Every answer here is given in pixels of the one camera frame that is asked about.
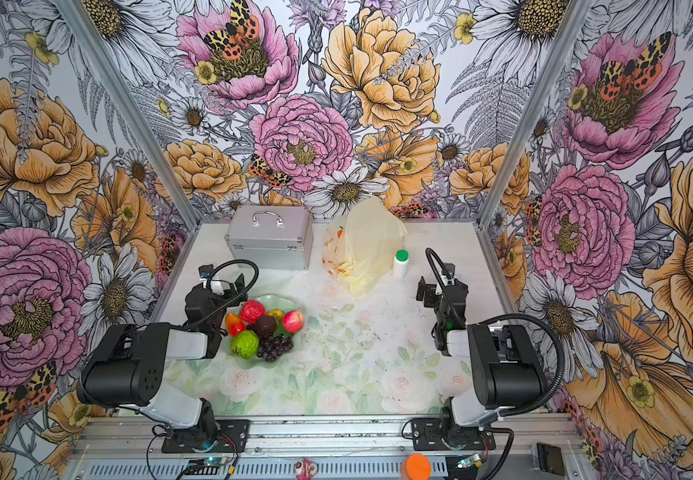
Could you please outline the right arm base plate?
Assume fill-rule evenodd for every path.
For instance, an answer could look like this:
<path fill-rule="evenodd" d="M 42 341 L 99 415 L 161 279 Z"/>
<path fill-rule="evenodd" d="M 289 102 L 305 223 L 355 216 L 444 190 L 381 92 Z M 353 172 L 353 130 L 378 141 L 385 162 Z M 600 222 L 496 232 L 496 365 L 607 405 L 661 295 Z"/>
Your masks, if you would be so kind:
<path fill-rule="evenodd" d="M 440 417 L 410 420 L 410 440 L 416 451 L 486 451 L 496 448 L 494 436 L 478 427 L 461 427 Z"/>

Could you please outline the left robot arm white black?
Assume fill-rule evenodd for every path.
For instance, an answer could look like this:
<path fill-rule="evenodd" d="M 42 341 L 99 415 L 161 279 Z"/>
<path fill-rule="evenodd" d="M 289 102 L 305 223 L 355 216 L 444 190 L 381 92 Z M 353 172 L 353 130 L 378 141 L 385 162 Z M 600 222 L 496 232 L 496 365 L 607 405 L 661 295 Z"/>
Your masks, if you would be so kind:
<path fill-rule="evenodd" d="M 164 428 L 176 445 L 208 451 L 220 438 L 210 401 L 190 396 L 164 379 L 168 360 L 211 360 L 228 336 L 226 310 L 248 299 L 244 274 L 208 276 L 186 296 L 186 323 L 108 328 L 80 376 L 84 404 L 142 415 Z"/>

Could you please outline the crinkled red fruit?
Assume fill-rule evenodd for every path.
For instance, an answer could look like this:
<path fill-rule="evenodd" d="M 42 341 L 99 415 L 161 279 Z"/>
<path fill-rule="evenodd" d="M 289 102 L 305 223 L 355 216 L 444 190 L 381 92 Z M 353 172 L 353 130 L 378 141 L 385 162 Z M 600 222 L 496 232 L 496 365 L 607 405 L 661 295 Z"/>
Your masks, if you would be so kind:
<path fill-rule="evenodd" d="M 266 307 L 256 300 L 248 300 L 240 308 L 240 319 L 246 324 L 255 324 L 266 315 Z"/>

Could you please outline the red pink apple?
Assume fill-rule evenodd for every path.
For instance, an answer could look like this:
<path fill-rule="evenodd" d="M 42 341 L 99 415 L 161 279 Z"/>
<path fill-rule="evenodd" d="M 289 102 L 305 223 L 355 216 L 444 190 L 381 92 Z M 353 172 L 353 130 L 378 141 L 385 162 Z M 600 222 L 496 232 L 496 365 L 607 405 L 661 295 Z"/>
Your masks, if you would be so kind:
<path fill-rule="evenodd" d="M 304 328 L 304 314 L 298 310 L 292 310 L 282 318 L 282 327 L 290 334 L 296 334 Z"/>

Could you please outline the translucent yellow plastic bag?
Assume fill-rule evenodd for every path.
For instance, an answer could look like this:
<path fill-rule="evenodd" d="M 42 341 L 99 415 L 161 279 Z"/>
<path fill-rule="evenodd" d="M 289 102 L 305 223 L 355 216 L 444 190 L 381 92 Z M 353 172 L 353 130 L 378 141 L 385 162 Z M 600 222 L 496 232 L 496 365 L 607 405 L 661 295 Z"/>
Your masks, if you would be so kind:
<path fill-rule="evenodd" d="M 393 269 L 407 235 L 384 202 L 367 198 L 328 226 L 322 267 L 352 296 L 364 296 Z"/>

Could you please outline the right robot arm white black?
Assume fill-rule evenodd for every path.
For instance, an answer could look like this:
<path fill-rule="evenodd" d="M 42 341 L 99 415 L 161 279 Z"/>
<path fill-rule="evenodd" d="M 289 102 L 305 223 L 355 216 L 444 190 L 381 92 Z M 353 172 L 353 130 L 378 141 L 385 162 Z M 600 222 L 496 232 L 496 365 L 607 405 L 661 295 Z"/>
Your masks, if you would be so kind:
<path fill-rule="evenodd" d="M 432 338 L 440 354 L 470 368 L 472 387 L 444 402 L 437 420 L 411 420 L 414 450 L 492 450 L 492 425 L 512 409 L 535 410 L 550 394 L 525 326 L 505 315 L 462 324 L 469 288 L 459 280 L 419 281 L 416 298 L 436 314 Z"/>

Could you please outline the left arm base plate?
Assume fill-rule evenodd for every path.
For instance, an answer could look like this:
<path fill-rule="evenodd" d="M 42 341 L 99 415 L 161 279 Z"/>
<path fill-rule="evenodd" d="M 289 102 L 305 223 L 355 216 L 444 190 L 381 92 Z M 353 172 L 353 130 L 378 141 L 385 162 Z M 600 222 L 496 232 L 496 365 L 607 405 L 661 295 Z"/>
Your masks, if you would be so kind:
<path fill-rule="evenodd" d="M 216 420 L 208 433 L 192 427 L 178 429 L 162 444 L 166 454 L 242 453 L 246 450 L 250 420 Z"/>

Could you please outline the light green wavy plate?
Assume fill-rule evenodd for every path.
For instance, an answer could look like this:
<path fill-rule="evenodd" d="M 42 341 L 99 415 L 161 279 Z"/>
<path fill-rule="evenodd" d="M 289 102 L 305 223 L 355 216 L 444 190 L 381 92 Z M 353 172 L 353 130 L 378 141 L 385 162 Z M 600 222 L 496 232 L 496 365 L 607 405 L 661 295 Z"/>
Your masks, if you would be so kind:
<path fill-rule="evenodd" d="M 234 359 L 240 368 L 272 368 L 304 346 L 305 313 L 302 303 L 278 295 L 263 295 L 231 307 L 222 324 L 228 337 L 222 340 L 220 353 Z"/>

